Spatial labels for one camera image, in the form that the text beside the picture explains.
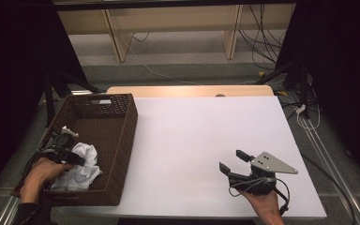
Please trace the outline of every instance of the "white cloth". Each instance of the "white cloth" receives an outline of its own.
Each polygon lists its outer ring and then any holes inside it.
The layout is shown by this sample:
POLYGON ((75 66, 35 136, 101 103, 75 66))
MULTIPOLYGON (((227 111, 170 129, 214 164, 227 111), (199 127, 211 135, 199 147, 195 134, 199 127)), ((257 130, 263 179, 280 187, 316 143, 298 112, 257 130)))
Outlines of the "white cloth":
POLYGON ((95 146, 79 142, 73 147, 72 152, 85 159, 84 166, 76 165, 69 172, 64 172, 52 185, 52 191, 87 190, 95 178, 102 174, 99 166, 96 166, 98 151, 95 146))

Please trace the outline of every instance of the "black panel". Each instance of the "black panel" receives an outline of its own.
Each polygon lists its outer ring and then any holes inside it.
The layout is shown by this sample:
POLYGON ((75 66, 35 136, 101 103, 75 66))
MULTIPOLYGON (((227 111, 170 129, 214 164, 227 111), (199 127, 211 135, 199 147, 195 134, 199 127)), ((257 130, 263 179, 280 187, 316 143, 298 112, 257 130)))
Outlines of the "black panel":
POLYGON ((277 66, 307 67, 320 106, 360 165, 360 2, 324 3, 296 6, 277 66))

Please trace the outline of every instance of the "white table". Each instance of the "white table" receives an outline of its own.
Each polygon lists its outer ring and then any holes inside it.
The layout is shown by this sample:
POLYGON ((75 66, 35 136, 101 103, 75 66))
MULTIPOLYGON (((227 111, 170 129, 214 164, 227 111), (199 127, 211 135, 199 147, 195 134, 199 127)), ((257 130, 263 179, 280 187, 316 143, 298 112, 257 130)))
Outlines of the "white table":
MULTIPOLYGON (((248 175, 250 164, 235 155, 241 149, 255 157, 267 151, 299 171, 277 173, 291 192, 284 217, 326 217, 276 97, 136 97, 135 102, 139 120, 121 203, 62 207, 60 212, 120 218, 255 218, 246 199, 230 195, 228 179, 218 169, 222 162, 248 175)), ((279 182, 277 187, 287 193, 279 182)))

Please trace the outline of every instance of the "wicker basket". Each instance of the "wicker basket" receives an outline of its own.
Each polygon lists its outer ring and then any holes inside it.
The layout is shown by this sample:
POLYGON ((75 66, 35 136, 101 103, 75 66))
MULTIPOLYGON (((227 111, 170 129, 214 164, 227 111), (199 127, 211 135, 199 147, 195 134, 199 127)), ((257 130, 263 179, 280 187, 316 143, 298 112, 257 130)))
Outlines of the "wicker basket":
MULTIPOLYGON (((102 170, 86 191, 44 191, 54 205, 118 205, 128 171, 128 163, 138 113, 133 96, 86 95, 66 97, 42 140, 60 133, 63 126, 79 133, 76 143, 93 144, 97 165, 102 170)), ((13 190, 20 196, 22 181, 13 190)))

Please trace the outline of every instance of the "cable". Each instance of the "cable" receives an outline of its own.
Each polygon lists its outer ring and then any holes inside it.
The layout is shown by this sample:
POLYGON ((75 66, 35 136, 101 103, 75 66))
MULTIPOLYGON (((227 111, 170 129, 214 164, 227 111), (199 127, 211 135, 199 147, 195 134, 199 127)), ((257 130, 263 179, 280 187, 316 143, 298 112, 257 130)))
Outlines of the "cable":
POLYGON ((286 120, 289 120, 297 111, 297 108, 294 109, 294 111, 286 118, 286 120))
MULTIPOLYGON (((257 18, 256 18, 256 15, 254 14, 251 5, 249 5, 249 8, 250 8, 251 13, 253 14, 253 17, 254 17, 254 19, 255 19, 255 22, 256 22, 257 26, 259 27, 259 30, 258 30, 258 32, 257 32, 257 34, 256 34, 256 37, 255 37, 254 41, 253 41, 253 48, 255 48, 257 38, 259 37, 259 33, 262 31, 262 35, 263 35, 263 36, 264 36, 264 33, 263 33, 263 30, 262 30, 262 26, 261 26, 261 24, 258 22, 258 20, 257 20, 257 18)), ((261 7, 260 7, 260 12, 261 12, 261 22, 263 22, 262 5, 261 5, 261 7)), ((265 39, 263 39, 263 43, 264 43, 264 47, 266 48, 265 39)), ((273 57, 271 56, 270 52, 267 52, 267 53, 268 53, 270 59, 272 60, 272 62, 276 63, 276 61, 275 61, 275 60, 273 59, 273 57)))
POLYGON ((285 30, 283 32, 283 34, 279 37, 279 42, 282 42, 282 38, 285 36, 286 32, 287 32, 287 30, 285 30))
POLYGON ((145 38, 143 40, 139 40, 136 37, 134 37, 134 35, 136 35, 137 33, 133 33, 133 35, 131 35, 132 38, 134 38, 135 40, 139 41, 139 42, 144 42, 145 40, 147 40, 148 36, 150 35, 150 32, 147 33, 147 36, 145 36, 145 38))
POLYGON ((289 188, 288 188, 288 186, 286 185, 286 183, 285 183, 284 181, 282 181, 281 179, 278 179, 278 178, 274 178, 274 179, 275 179, 276 181, 281 182, 281 183, 285 186, 285 188, 286 188, 286 190, 287 190, 287 192, 288 192, 288 198, 286 198, 276 187, 274 188, 274 191, 285 201, 285 204, 282 205, 282 206, 280 207, 280 209, 279 209, 279 213, 280 213, 281 215, 283 215, 283 214, 285 213, 285 211, 288 211, 288 210, 289 210, 288 205, 289 205, 289 203, 291 202, 291 192, 289 191, 289 188))
POLYGON ((236 83, 235 85, 242 85, 242 84, 245 84, 245 83, 254 84, 254 83, 256 83, 256 82, 239 82, 239 83, 236 83))
POLYGON ((262 67, 260 66, 255 58, 254 58, 254 53, 256 52, 257 54, 259 54, 260 56, 262 56, 263 58, 266 58, 268 59, 269 61, 271 61, 272 63, 276 63, 276 61, 274 61, 274 59, 270 58, 269 56, 267 56, 266 54, 264 54, 263 52, 261 52, 259 49, 257 49, 252 43, 250 43, 249 40, 247 40, 246 37, 248 37, 246 34, 245 34, 245 31, 241 31, 239 30, 238 31, 240 34, 241 34, 241 37, 242 39, 245 41, 245 43, 249 46, 249 48, 252 50, 252 60, 253 60, 253 63, 258 67, 258 68, 263 68, 263 69, 267 69, 267 70, 273 70, 272 68, 269 68, 269 67, 262 67))
MULTIPOLYGON (((262 37, 264 39, 264 46, 265 49, 267 50, 267 52, 270 54, 268 48, 267 48, 267 43, 270 43, 267 39, 267 37, 265 36, 264 33, 264 28, 263 28, 263 16, 264 16, 264 11, 265 11, 265 4, 260 4, 260 25, 262 27, 262 37)), ((273 54, 276 56, 276 58, 278 58, 278 55, 276 54, 276 52, 273 50, 273 47, 271 45, 269 45, 271 51, 273 52, 273 54)))
MULTIPOLYGON (((309 101, 309 102, 307 103, 307 106, 313 106, 313 105, 315 105, 315 104, 317 104, 316 101, 309 101)), ((287 106, 301 106, 301 102, 282 103, 281 106, 282 106, 282 109, 285 108, 285 107, 287 107, 287 106)))
POLYGON ((273 34, 271 34, 271 32, 267 29, 267 32, 268 32, 268 34, 271 36, 271 38, 273 38, 273 40, 276 42, 276 43, 278 43, 278 45, 272 45, 272 46, 276 46, 276 47, 281 47, 281 43, 273 36, 273 34))
POLYGON ((263 178, 259 178, 259 179, 256 179, 256 180, 251 180, 251 181, 246 181, 246 182, 240 182, 240 183, 238 183, 238 184, 235 184, 235 185, 233 185, 233 186, 230 186, 230 187, 229 187, 229 192, 230 192, 230 194, 231 194, 233 197, 238 197, 238 196, 240 196, 241 194, 237 194, 237 195, 232 194, 232 193, 231 193, 231 188, 234 188, 234 187, 240 186, 240 185, 244 185, 244 184, 250 184, 250 183, 256 182, 256 183, 254 183, 253 185, 251 185, 250 187, 248 187, 247 189, 244 190, 245 192, 247 192, 247 191, 250 190, 251 188, 253 188, 253 187, 261 184, 263 181, 264 181, 263 178))
POLYGON ((179 83, 188 83, 188 84, 194 84, 194 85, 202 85, 200 83, 197 83, 197 82, 183 82, 183 81, 180 81, 180 80, 177 80, 175 78, 172 78, 170 76, 167 76, 167 75, 164 75, 164 74, 160 74, 160 73, 156 73, 154 72, 150 67, 148 67, 137 55, 136 53, 130 48, 130 46, 127 44, 127 42, 124 40, 124 38, 121 36, 121 39, 124 41, 124 43, 127 45, 127 48, 132 52, 132 54, 134 55, 134 57, 136 57, 137 60, 139 60, 142 65, 147 68, 148 71, 150 71, 151 73, 159 76, 159 77, 163 77, 163 78, 167 78, 167 79, 170 79, 172 81, 175 81, 175 82, 179 82, 179 83))
MULTIPOLYGON (((239 31, 242 31, 243 32, 243 35, 247 38, 249 38, 250 40, 254 40, 252 37, 248 36, 247 33, 245 32, 245 30, 239 30, 239 31)), ((277 47, 277 48, 280 48, 279 45, 276 45, 276 44, 271 44, 271 43, 264 43, 262 41, 259 41, 259 40, 256 40, 256 43, 259 43, 259 44, 267 44, 267 45, 271 45, 273 47, 277 47)))
POLYGON ((257 20, 257 17, 256 17, 256 15, 255 15, 255 13, 254 13, 251 5, 249 5, 249 8, 250 8, 250 12, 251 12, 252 15, 253 15, 253 18, 255 19, 256 24, 257 24, 258 27, 259 27, 259 32, 262 32, 262 39, 264 40, 264 47, 265 47, 265 49, 267 50, 267 53, 271 56, 271 58, 273 58, 272 55, 271 55, 271 53, 270 53, 270 51, 269 51, 268 48, 267 48, 267 45, 266 45, 267 38, 265 37, 264 28, 263 28, 264 4, 260 4, 260 23, 259 23, 259 21, 257 20))
POLYGON ((31 171, 32 166, 33 166, 33 162, 35 161, 35 159, 37 158, 38 155, 39 155, 38 151, 35 151, 33 153, 33 155, 28 159, 28 161, 25 163, 25 166, 22 169, 22 179, 19 182, 19 187, 23 186, 23 184, 25 182, 25 178, 29 174, 29 172, 31 171))
MULTIPOLYGON (((309 86, 311 88, 311 91, 312 93, 314 94, 314 97, 316 98, 317 95, 315 94, 315 91, 314 89, 312 88, 312 86, 310 85, 309 86)), ((299 124, 300 127, 304 128, 304 129, 308 129, 308 130, 313 130, 313 129, 316 129, 320 126, 320 123, 321 123, 321 111, 320 111, 320 104, 318 103, 318 101, 315 101, 316 104, 317 104, 317 113, 318 113, 318 123, 315 127, 308 127, 308 126, 303 126, 302 123, 300 122, 300 119, 299 119, 299 114, 297 114, 297 123, 299 124)))
POLYGON ((340 187, 340 185, 338 184, 338 182, 328 173, 326 172, 322 167, 320 167, 316 162, 314 162, 312 159, 310 159, 309 157, 307 157, 306 155, 304 155, 303 153, 300 152, 300 155, 305 158, 307 161, 309 161, 313 166, 315 166, 320 172, 322 172, 324 175, 326 175, 327 178, 329 178, 329 180, 331 180, 333 182, 333 184, 337 187, 337 189, 341 192, 341 194, 344 196, 347 204, 349 205, 349 209, 350 212, 352 214, 352 224, 356 224, 356 219, 355 219, 355 212, 353 210, 353 206, 352 203, 350 202, 350 199, 348 198, 347 194, 344 192, 344 190, 340 187))

